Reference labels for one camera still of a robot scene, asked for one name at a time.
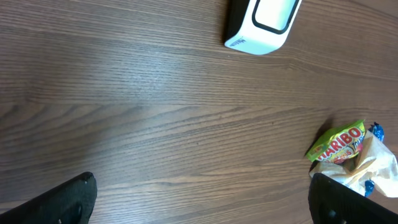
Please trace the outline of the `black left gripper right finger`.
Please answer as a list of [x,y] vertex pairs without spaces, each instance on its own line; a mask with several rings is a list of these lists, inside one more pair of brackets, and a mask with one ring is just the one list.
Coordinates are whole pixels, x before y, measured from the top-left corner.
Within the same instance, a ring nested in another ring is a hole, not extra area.
[[312,177],[308,204],[314,224],[397,224],[397,214],[321,174]]

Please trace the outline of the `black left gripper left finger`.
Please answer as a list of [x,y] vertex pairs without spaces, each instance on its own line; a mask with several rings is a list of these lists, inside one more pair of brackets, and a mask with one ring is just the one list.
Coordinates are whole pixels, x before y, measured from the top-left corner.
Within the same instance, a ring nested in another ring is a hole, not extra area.
[[84,172],[2,213],[1,224],[87,224],[96,198],[96,179]]

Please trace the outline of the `green yellow candy bag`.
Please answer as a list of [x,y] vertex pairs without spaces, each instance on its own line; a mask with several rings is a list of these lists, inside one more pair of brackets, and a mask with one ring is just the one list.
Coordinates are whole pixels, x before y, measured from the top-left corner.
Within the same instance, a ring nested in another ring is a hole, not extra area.
[[363,119],[331,128],[315,141],[305,157],[311,162],[341,164],[362,151],[365,134]]

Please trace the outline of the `beige brown cookie bag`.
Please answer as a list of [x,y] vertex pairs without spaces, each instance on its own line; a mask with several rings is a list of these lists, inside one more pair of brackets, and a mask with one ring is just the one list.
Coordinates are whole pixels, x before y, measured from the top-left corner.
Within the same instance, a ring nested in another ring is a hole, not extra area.
[[310,172],[310,177],[321,173],[341,184],[366,195],[366,182],[372,181],[374,188],[386,197],[397,197],[397,159],[375,136],[367,132],[363,150],[346,164],[319,162]]

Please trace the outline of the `blue cookie pack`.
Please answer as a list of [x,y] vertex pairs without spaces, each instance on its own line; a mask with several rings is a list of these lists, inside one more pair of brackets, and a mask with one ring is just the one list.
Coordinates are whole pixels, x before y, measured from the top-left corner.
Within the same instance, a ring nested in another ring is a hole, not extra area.
[[[378,140],[380,140],[381,142],[384,141],[384,130],[380,124],[374,122],[374,124],[371,125],[368,131],[373,133],[373,135],[375,135],[375,137],[377,137]],[[368,197],[373,193],[374,186],[375,184],[371,179],[365,181],[365,197]]]

